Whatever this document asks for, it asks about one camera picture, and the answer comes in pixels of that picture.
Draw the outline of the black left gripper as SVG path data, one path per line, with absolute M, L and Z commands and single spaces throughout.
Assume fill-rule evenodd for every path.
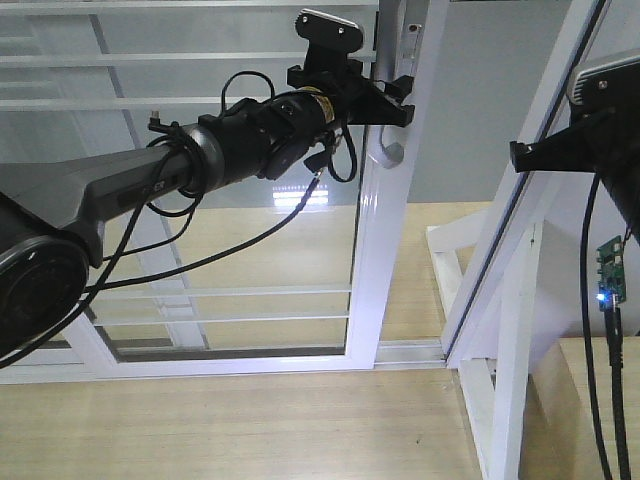
M 287 84 L 296 89 L 314 87 L 331 102 L 336 119 L 345 119 L 350 125 L 374 125 L 376 113 L 382 111 L 382 92 L 374 81 L 362 75 L 363 63 L 346 53 L 309 44 L 303 66 L 292 66 L 287 71 Z M 401 76 L 391 85 L 397 88 L 385 93 L 401 101 L 392 126 L 405 127 L 414 117 L 415 107 L 402 102 L 413 89 L 413 78 Z

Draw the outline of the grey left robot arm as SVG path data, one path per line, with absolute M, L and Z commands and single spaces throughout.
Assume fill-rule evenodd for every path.
M 164 124 L 144 149 L 57 163 L 1 167 L 1 362 L 10 365 L 82 314 L 127 254 L 105 255 L 106 222 L 137 221 L 157 198 L 179 192 L 192 206 L 249 177 L 275 180 L 295 162 L 333 169 L 353 125 L 411 123 L 414 80 L 364 77 L 350 48 L 311 45 L 287 72 L 288 90 L 223 105 L 195 124 Z

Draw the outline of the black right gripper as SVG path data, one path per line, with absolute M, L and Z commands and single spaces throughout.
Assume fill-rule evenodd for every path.
M 539 142 L 509 144 L 516 172 L 597 172 L 632 163 L 639 151 L 639 110 L 610 107 L 586 114 Z

